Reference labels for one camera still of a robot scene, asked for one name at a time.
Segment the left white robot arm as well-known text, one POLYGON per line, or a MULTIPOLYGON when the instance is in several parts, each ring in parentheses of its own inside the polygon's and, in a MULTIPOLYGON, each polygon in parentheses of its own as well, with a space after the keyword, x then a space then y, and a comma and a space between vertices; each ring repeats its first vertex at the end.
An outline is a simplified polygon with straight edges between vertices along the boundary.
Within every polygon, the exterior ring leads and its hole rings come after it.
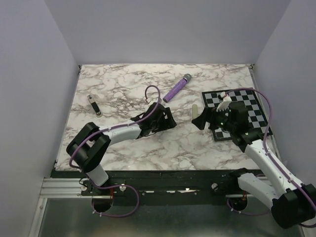
POLYGON ((87 123, 69 143, 67 154, 79 169, 93 182, 93 190, 104 195, 109 191, 109 176, 101 166, 109 146, 125 140, 136 140, 151 133, 169 130, 177 126, 169 107, 152 103, 146 112, 131 118, 125 124, 104 128, 87 123))

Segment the stapler metal base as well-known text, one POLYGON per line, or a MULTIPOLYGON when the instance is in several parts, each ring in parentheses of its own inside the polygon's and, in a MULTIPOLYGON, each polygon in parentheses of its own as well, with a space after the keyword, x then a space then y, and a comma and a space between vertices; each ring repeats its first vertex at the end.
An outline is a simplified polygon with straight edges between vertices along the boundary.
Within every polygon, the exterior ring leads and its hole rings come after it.
POLYGON ((100 111, 99 106, 97 105, 95 99, 91 96, 91 95, 87 95, 88 101, 90 103, 90 105, 92 106, 96 116, 99 118, 102 116, 102 113, 100 111))

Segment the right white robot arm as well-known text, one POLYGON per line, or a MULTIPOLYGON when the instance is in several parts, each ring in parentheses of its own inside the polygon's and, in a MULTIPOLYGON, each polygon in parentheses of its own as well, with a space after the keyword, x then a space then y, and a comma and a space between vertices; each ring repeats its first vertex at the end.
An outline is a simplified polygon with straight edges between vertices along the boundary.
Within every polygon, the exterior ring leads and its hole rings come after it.
POLYGON ((243 102, 227 102, 226 106, 224 111, 206 107, 192 123, 200 130, 208 122, 210 130, 221 128, 228 132, 233 143, 259 166, 270 181, 268 185, 241 169, 227 181, 228 190, 234 194, 243 190, 256 197, 270 209, 274 220, 284 229, 315 218, 315 187, 305 185, 277 159, 263 135, 251 128, 248 109, 243 102))

